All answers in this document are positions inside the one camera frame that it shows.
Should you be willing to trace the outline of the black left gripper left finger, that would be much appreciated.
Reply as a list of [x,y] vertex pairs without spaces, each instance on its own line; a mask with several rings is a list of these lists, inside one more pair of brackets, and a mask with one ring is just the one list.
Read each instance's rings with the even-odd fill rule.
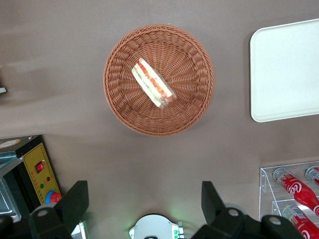
[[77,181],[57,203],[42,205],[28,219],[33,239],[70,239],[89,206],[88,183]]

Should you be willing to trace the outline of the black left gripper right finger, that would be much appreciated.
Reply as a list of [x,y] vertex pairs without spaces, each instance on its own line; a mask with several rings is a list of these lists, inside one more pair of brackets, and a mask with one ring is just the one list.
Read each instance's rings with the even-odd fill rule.
[[202,182],[201,208],[206,220],[194,239],[258,239],[260,223],[240,209],[225,206],[210,181]]

